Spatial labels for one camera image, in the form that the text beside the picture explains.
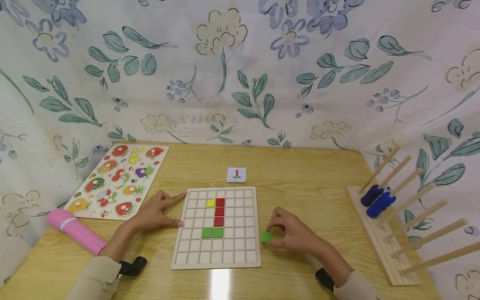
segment child's right hand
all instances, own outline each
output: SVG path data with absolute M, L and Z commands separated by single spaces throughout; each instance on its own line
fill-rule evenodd
M 279 240 L 272 240 L 269 245 L 273 248 L 283 248 L 292 251 L 312 253 L 323 240 L 317 236 L 296 215 L 281 207 L 275 207 L 266 231 L 278 227 L 285 236 Z

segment wooden peg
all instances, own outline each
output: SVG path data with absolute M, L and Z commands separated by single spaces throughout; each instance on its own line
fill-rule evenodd
M 377 226 L 378 227 L 381 227 L 384 223 L 388 222 L 391 218 L 395 217 L 396 215 L 398 215 L 400 212 L 402 212 L 405 208 L 407 208 L 407 206 L 409 206 L 410 204 L 414 203 L 415 201 L 417 201 L 419 198 L 423 197 L 426 193 L 428 193 L 431 189 L 433 189 L 435 187 L 435 184 L 433 183 L 430 183 L 429 185 L 427 185 L 426 187 L 424 187 L 423 189 L 421 189 L 418 193 L 416 193 L 415 195 L 413 195 L 410 199 L 406 200 L 405 202 L 403 202 L 402 204 L 400 204 L 399 207 L 397 207 L 396 209 L 394 209 L 392 212 L 390 212 L 389 214 L 385 215 L 385 216 L 380 216 L 379 220 L 378 220 L 378 223 L 377 223 Z
M 361 194 L 363 192 L 363 190 L 375 179 L 375 177 L 378 175 L 378 173 L 380 173 L 382 171 L 382 169 L 388 164 L 388 162 L 390 161 L 390 159 L 392 159 L 395 154 L 400 150 L 400 146 L 395 146 L 395 148 L 393 148 L 392 151 L 390 151 L 390 153 L 387 155 L 387 157 L 384 159 L 384 161 L 382 162 L 382 164 L 377 168 L 375 169 L 375 171 L 373 172 L 373 174 L 368 178 L 367 182 L 364 183 L 361 187 L 360 187 L 360 190 L 359 190 L 359 193 Z
M 439 210 L 440 208 L 444 207 L 445 205 L 448 204 L 448 201 L 446 199 L 443 199 L 443 200 L 440 200 L 439 202 L 435 203 L 434 205 L 432 205 L 429 209 L 427 209 L 426 211 L 424 211 L 423 213 L 419 214 L 418 216 L 416 216 L 416 218 L 414 218 L 413 220 L 411 220 L 410 222 L 402 225 L 399 229 L 397 230 L 394 230 L 392 231 L 392 233 L 390 233 L 389 235 L 387 235 L 386 237 L 384 237 L 384 242 L 388 242 L 389 240 L 391 240 L 392 238 L 394 238 L 395 236 L 399 235 L 400 233 L 402 233 L 404 230 L 407 230 L 408 228 L 412 227 L 413 225 L 419 223 L 420 221 L 422 221 L 425 217 L 433 214 L 434 212 L 436 212 L 437 210 Z
M 423 169 L 417 168 L 415 171 L 413 171 L 410 176 L 408 176 L 404 181 L 402 181 L 401 184 L 399 184 L 391 193 L 390 197 L 395 196 L 398 194 L 399 191 L 401 191 L 403 188 L 405 188 L 412 180 L 414 180 L 420 173 L 423 172 Z
M 378 185 L 378 189 L 383 189 L 384 186 L 396 175 L 398 174 L 398 172 L 400 172 L 404 166 L 407 165 L 407 163 L 412 159 L 412 157 L 409 155 L 407 157 L 405 157 L 404 160 L 402 160 L 402 162 L 392 171 L 392 173 L 388 174 L 388 176 L 382 181 L 380 182 L 380 184 Z
M 398 251 L 393 252 L 391 256 L 392 256 L 392 258 L 398 258 L 399 256 L 401 256 L 404 253 L 415 250 L 416 248 L 418 248 L 422 245 L 425 245 L 426 243 L 428 243 L 428 242 L 430 242 L 434 239 L 437 239 L 439 237 L 442 237 L 445 234 L 450 233 L 450 232 L 454 231 L 455 229 L 459 229 L 460 227 L 463 227 L 467 224 L 468 224 L 467 219 L 460 219 L 456 222 L 453 222 L 450 225 L 447 225 L 447 226 L 437 230 L 434 233 L 431 233 L 431 234 L 427 235 L 426 237 L 424 237 L 421 240 L 410 243 L 408 246 L 405 246 L 405 247 L 399 249 Z
M 410 268 L 400 270 L 399 273 L 400 273 L 400 275 L 405 276 L 407 274 L 416 272 L 418 270 L 425 269 L 425 268 L 434 266 L 436 264 L 441 264 L 441 263 L 447 262 L 449 260 L 458 258 L 460 256 L 464 256 L 464 255 L 470 254 L 472 252 L 478 251 L 478 250 L 480 250 L 480 241 L 476 242 L 475 244 L 471 244 L 471 245 L 465 246 L 463 248 L 460 248 L 458 250 L 449 252 L 447 254 L 432 258 L 432 259 L 430 259 L 426 262 L 413 265 Z

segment red tile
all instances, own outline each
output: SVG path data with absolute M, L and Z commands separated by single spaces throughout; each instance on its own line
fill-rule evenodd
M 213 226 L 214 227 L 223 226 L 223 217 L 222 216 L 216 217 L 213 221 Z
M 224 216 L 224 215 L 225 215 L 225 208 L 215 207 L 215 216 Z
M 217 198 L 215 201 L 215 206 L 225 206 L 225 198 Z

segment fruit puzzle board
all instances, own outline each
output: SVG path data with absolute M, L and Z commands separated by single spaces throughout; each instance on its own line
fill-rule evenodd
M 76 217 L 128 220 L 153 183 L 168 146 L 114 144 L 64 209 Z
M 255 187 L 188 189 L 172 270 L 262 265 Z

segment floral fabric backdrop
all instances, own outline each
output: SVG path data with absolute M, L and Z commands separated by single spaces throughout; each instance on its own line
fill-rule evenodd
M 480 3 L 475 0 L 0 0 L 0 285 L 119 140 L 360 151 L 424 171 L 399 218 L 447 208 L 423 260 L 479 240 Z M 480 298 L 480 253 L 429 269 Z

